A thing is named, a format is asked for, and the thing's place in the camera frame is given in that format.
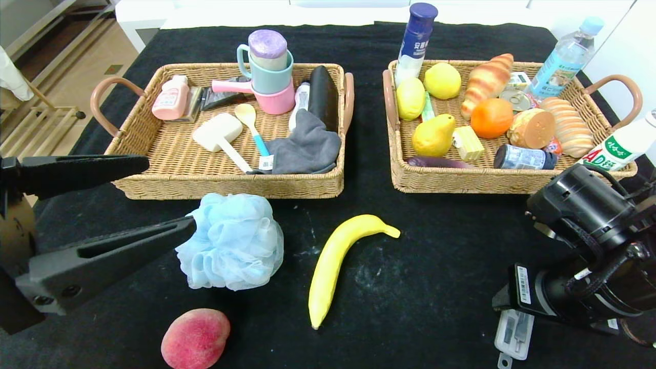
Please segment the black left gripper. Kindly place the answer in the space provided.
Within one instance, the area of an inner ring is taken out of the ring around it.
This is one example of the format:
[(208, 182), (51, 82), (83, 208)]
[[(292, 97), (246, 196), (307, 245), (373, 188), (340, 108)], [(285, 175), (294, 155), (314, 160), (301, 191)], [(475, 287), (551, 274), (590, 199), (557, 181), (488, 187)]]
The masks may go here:
[(35, 217), (24, 194), (48, 199), (141, 174), (136, 155), (2, 158), (1, 325), (9, 335), (65, 315), (195, 233), (191, 216), (106, 234), (35, 257)]

